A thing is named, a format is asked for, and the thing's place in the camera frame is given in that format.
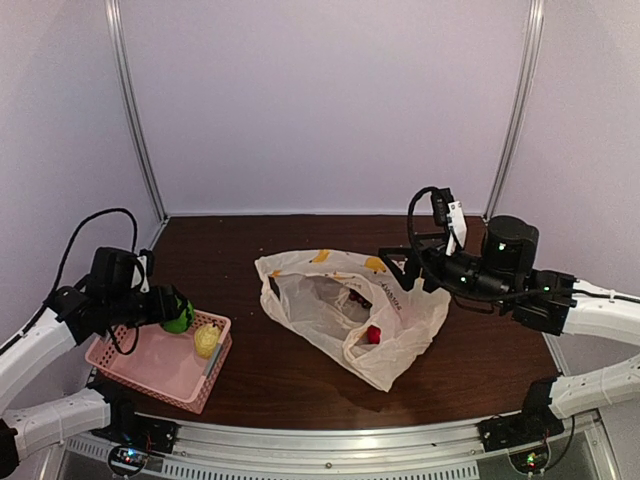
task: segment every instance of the robotic arm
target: robotic arm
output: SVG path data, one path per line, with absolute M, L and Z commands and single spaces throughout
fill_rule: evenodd
M 416 203 L 431 194 L 439 234 L 418 235 Z M 410 248 L 382 248 L 379 256 L 405 290 L 449 291 L 462 308 L 500 315 L 534 330 L 594 335 L 640 346 L 640 298 L 620 295 L 572 275 L 533 268 L 538 230 L 510 216 L 492 218 L 481 255 L 464 250 L 466 226 L 450 190 L 428 187 L 412 199 L 407 216 Z M 478 308 L 478 304 L 490 308 Z M 562 419 L 640 395 L 640 355 L 586 375 L 534 382 L 522 412 L 478 425 L 485 450 L 510 448 L 562 433 Z
M 149 251 L 136 255 L 99 248 L 90 273 L 74 287 L 52 291 L 33 318 L 0 347 L 0 478 L 44 447 L 84 431 L 123 427 L 123 416 L 132 421 L 132 405 L 98 386 L 29 409 L 7 406 L 47 365 L 93 334 L 109 334 L 120 349 L 113 327 L 138 329 L 189 315 L 188 301 L 173 286 L 149 286 L 152 269 Z M 122 353 L 132 353 L 136 342 L 137 334 Z

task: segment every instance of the yellow object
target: yellow object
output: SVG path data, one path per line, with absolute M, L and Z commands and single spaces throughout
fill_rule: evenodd
M 220 329 L 210 323 L 202 325 L 193 335 L 196 353 L 202 358 L 211 358 L 220 338 Z
M 327 258 L 329 258 L 329 254 L 330 253 L 331 253 L 330 250 L 320 250 L 318 252 L 318 255 L 316 255 L 316 258 L 311 260 L 311 263 L 322 263 L 322 262 L 326 261 Z
M 387 271 L 387 267 L 385 267 L 384 263 L 382 262 L 382 260 L 380 260 L 378 257 L 369 257 L 367 258 L 367 261 L 364 262 L 364 266 L 373 270 L 373 273 L 378 273 L 378 272 L 386 272 Z

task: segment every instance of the metal pole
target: metal pole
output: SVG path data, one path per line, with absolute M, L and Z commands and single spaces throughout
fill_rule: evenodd
M 511 161 L 513 160 L 516 150 L 518 137 L 520 135 L 524 119 L 525 105 L 529 98 L 533 76 L 535 74 L 536 64 L 538 61 L 543 24 L 544 0 L 531 0 L 529 22 L 527 24 L 524 51 L 522 53 L 522 65 L 520 66 L 520 77 L 518 79 L 518 88 L 513 102 L 509 128 L 502 147 L 500 164 L 498 165 L 498 171 L 496 172 L 496 178 L 493 182 L 489 202 L 487 203 L 487 208 L 484 212 L 485 220 L 489 220 L 495 214 L 496 207 L 502 195 L 507 178 L 507 173 L 509 172 L 509 167 L 511 166 Z
M 156 182 L 156 177 L 153 174 L 153 168 L 151 167 L 151 162 L 149 160 L 149 151 L 147 150 L 147 144 L 144 140 L 138 106 L 133 92 L 131 72 L 129 70 L 127 50 L 122 30 L 122 20 L 120 18 L 120 1 L 105 0 L 105 6 L 107 9 L 107 23 L 109 25 L 109 33 L 111 34 L 111 40 L 113 42 L 113 51 L 116 58 L 116 67 L 118 69 L 118 77 L 120 80 L 120 89 L 122 90 L 122 98 L 124 101 L 127 122 L 129 123 L 129 130 L 131 131 L 131 138 L 133 139 L 136 156 L 138 157 L 138 163 L 140 164 L 140 170 L 142 171 L 142 177 L 147 193 L 151 199 L 153 211 L 158 221 L 163 222 L 167 219 L 167 213 L 164 209 L 164 205 L 162 204 L 158 183 Z

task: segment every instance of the wire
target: wire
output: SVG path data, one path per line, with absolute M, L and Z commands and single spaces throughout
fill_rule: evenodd
M 545 467 L 544 472 L 548 472 L 549 470 L 551 470 L 552 468 L 555 468 L 558 466 L 558 464 L 560 463 L 560 461 L 565 457 L 565 455 L 567 454 L 567 452 L 569 451 L 569 447 L 571 447 L 571 441 L 573 440 L 573 436 L 576 433 L 576 416 L 572 415 L 571 416 L 571 433 L 569 434 L 569 440 L 567 440 L 567 444 L 564 446 L 564 450 L 562 451 L 562 453 L 558 456 L 558 458 L 556 459 L 556 461 L 553 463 L 553 465 L 550 465 L 548 467 Z
M 74 242 L 76 241 L 76 237 L 80 233 L 80 230 L 92 220 L 95 220 L 98 217 L 102 217 L 104 215 L 109 215 L 110 213 L 124 213 L 129 220 L 131 220 L 131 224 L 133 226 L 133 239 L 131 241 L 131 251 L 135 252 L 136 243 L 138 243 L 138 222 L 136 221 L 136 217 L 127 210 L 126 208 L 107 208 L 106 210 L 100 210 L 92 215 L 89 215 L 87 218 L 82 220 L 76 229 L 73 231 L 71 238 L 69 239 L 69 243 L 67 243 L 67 248 L 65 248 L 64 253 L 62 254 L 62 259 L 60 260 L 60 264 L 58 265 L 58 272 L 56 273 L 56 279 L 53 282 L 53 287 L 51 287 L 51 292 L 49 292 L 49 296 L 53 296 L 56 290 L 58 290 L 58 286 L 60 285 L 60 280 L 62 279 L 62 272 L 64 270 L 64 266 L 67 263 L 67 259 L 69 258 L 69 253 L 71 253 L 71 247 L 73 247 Z
M 99 212 L 89 215 L 87 218 L 82 220 L 74 230 L 73 234 L 71 235 L 71 238 L 69 238 L 67 247 L 65 248 L 64 253 L 62 254 L 62 259 L 58 264 L 58 271 L 56 272 L 56 278 L 53 282 L 51 290 L 49 291 L 49 294 L 45 299 L 45 302 L 43 303 L 43 305 L 40 306 L 38 311 L 29 319 L 29 321 L 25 324 L 22 330 L 16 333 L 12 338 L 7 340 L 4 343 L 4 345 L 2 345 L 2 347 L 0 347 L 0 355 L 3 355 L 5 352 L 7 352 L 7 350 L 9 350 L 13 345 L 15 345 L 18 342 L 18 340 L 20 340 L 29 330 L 31 330 L 31 328 L 33 328 L 33 326 L 36 324 L 36 322 L 40 319 L 42 314 L 47 309 L 46 304 L 53 299 L 53 296 L 55 295 L 56 291 L 58 290 L 58 287 L 60 286 L 60 280 L 62 279 L 62 272 L 64 270 L 64 266 L 67 263 L 67 258 L 69 257 L 69 253 L 71 252 L 71 247 L 73 246 L 73 243 L 75 242 L 76 237 L 80 233 L 80 230 L 82 230 L 82 228 L 90 221 L 95 220 L 98 217 L 108 215 L 110 213 L 124 213 L 127 217 L 129 217 L 129 220 L 131 220 L 131 224 L 133 226 L 133 238 L 131 240 L 131 251 L 135 252 L 136 243 L 138 243 L 138 222 L 136 221 L 136 217 L 134 217 L 133 214 L 126 208 L 121 208 L 121 207 L 107 208 L 105 210 L 100 210 Z
M 113 342 L 113 346 L 116 349 L 116 352 L 118 352 L 120 355 L 131 355 L 136 347 L 138 346 L 138 339 L 140 338 L 140 328 L 139 327 L 135 327 L 136 329 L 136 336 L 133 339 L 133 345 L 131 345 L 131 348 L 129 350 L 127 350 L 126 352 L 122 351 L 122 348 L 120 348 L 120 343 L 118 342 L 118 339 L 116 338 L 115 333 L 113 333 L 113 329 L 111 327 L 107 327 L 107 332 L 109 333 L 109 336 L 111 337 L 111 342 Z
M 461 290 L 459 288 L 454 287 L 453 285 L 449 285 L 445 283 L 444 281 L 442 281 L 440 278 L 438 278 L 436 275 L 434 275 L 431 272 L 431 267 L 427 264 L 427 262 L 422 257 L 422 252 L 420 251 L 420 245 L 418 243 L 415 229 L 414 229 L 413 215 L 416 208 L 416 204 L 427 193 L 431 195 L 438 195 L 440 196 L 440 198 L 443 198 L 440 190 L 437 187 L 433 187 L 433 186 L 422 188 L 413 196 L 413 198 L 411 199 L 411 202 L 409 202 L 409 209 L 407 211 L 407 235 L 409 237 L 409 244 L 427 280 L 432 282 L 434 285 L 444 290 L 447 290 L 452 295 L 457 295 L 460 298 L 472 300 L 474 302 L 497 303 L 497 302 L 508 302 L 511 300 L 518 300 L 518 299 L 527 298 L 527 297 L 542 296 L 542 295 L 581 294 L 581 295 L 586 295 L 592 298 L 613 298 L 614 300 L 621 300 L 621 301 L 640 304 L 639 298 L 629 297 L 626 295 L 614 295 L 613 297 L 611 297 L 610 295 L 607 295 L 607 294 L 592 293 L 586 290 L 580 290 L 576 288 L 557 288 L 554 290 L 550 290 L 548 288 L 546 289 L 538 288 L 538 289 L 526 290 L 523 292 L 504 293 L 500 295 L 479 295 L 479 294 L 469 293 L 465 290 Z

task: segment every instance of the green fruit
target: green fruit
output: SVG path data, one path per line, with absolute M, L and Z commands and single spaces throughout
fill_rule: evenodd
M 178 302 L 178 308 L 182 308 L 182 300 L 176 298 Z M 187 300 L 187 307 L 182 310 L 180 316 L 174 320 L 169 320 L 162 324 L 162 328 L 169 333 L 184 333 L 189 330 L 189 327 L 196 318 L 196 314 L 193 310 L 193 304 Z

